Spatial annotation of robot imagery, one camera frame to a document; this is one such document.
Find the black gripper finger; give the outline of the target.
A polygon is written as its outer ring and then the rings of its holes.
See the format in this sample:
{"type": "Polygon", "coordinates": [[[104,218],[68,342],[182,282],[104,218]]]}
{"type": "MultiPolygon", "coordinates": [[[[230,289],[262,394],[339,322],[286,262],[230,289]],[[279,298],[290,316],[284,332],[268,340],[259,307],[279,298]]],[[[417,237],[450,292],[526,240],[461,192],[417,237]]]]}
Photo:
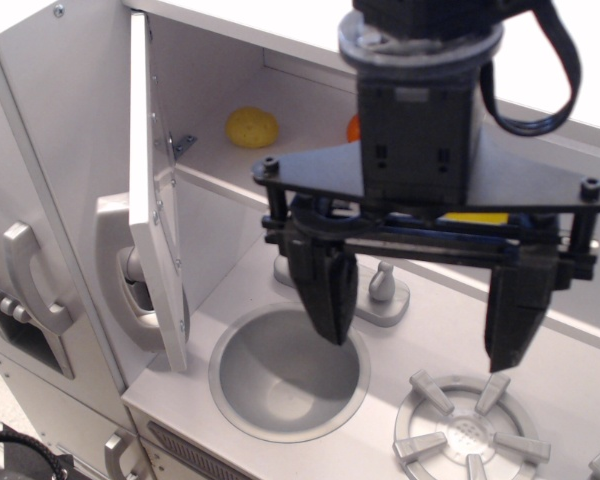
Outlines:
{"type": "Polygon", "coordinates": [[[554,246],[526,245],[492,269],[484,332],[492,372],[522,361],[550,305],[558,260],[554,246]]]}

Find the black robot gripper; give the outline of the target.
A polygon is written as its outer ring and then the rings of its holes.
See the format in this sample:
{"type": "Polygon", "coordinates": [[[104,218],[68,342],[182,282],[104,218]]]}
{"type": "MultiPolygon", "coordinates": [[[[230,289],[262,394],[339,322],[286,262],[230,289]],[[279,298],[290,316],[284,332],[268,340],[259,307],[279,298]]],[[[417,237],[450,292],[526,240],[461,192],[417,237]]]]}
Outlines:
{"type": "Polygon", "coordinates": [[[517,154],[482,128],[477,86],[358,85],[359,141],[268,157],[269,242],[315,331],[347,340],[359,253],[488,269],[557,248],[554,290],[593,278],[600,179],[517,154]]]}

